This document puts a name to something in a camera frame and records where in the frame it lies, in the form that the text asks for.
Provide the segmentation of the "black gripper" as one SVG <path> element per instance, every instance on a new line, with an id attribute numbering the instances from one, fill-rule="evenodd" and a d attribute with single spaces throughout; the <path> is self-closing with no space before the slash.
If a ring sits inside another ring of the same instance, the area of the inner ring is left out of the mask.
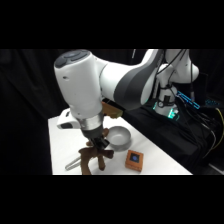
<path id="1" fill-rule="evenodd" d="M 96 148 L 98 150 L 104 150 L 110 144 L 108 140 L 103 139 L 107 134 L 107 130 L 102 127 L 94 130 L 83 130 L 82 133 L 89 141 L 97 141 Z"/>

